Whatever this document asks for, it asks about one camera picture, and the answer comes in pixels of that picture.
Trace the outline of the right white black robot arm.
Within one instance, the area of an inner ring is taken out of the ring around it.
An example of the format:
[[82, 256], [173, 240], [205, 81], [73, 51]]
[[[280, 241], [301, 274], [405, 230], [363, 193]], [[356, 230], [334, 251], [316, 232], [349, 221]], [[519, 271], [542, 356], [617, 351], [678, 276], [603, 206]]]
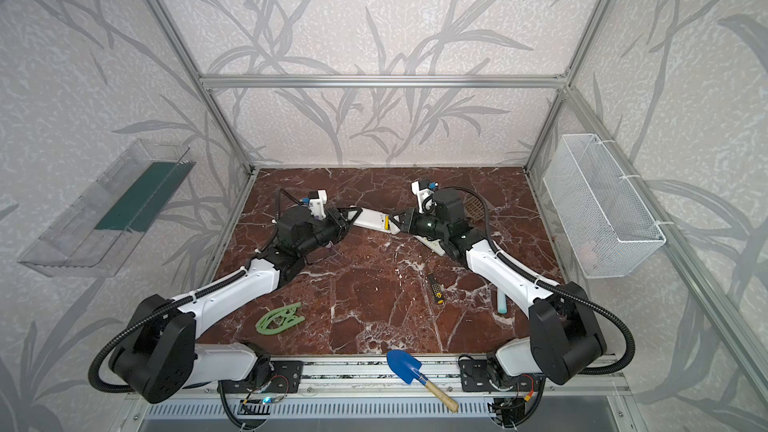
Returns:
[[528, 319], [528, 337], [507, 342], [487, 358], [495, 386], [506, 389], [526, 374], [563, 385], [576, 375], [608, 375], [631, 364], [636, 341], [618, 316], [591, 301], [578, 284], [552, 281], [505, 252], [493, 240], [488, 218], [483, 229], [470, 225], [462, 196], [479, 199], [479, 193], [429, 181], [414, 182], [412, 191], [417, 207], [396, 214], [393, 223], [492, 283]]

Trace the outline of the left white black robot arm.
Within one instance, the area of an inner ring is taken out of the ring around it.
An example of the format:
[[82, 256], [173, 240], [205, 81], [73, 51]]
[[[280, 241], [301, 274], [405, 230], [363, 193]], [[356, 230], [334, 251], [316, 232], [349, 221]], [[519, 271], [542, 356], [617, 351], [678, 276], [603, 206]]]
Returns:
[[104, 393], [136, 392], [156, 404], [185, 387], [246, 379], [259, 360], [254, 347], [200, 345], [198, 339], [243, 305], [287, 285], [310, 253], [343, 240], [362, 213], [329, 207], [316, 218], [301, 205], [287, 209], [266, 247], [237, 271], [172, 299], [144, 299], [129, 325], [96, 354], [89, 384]]

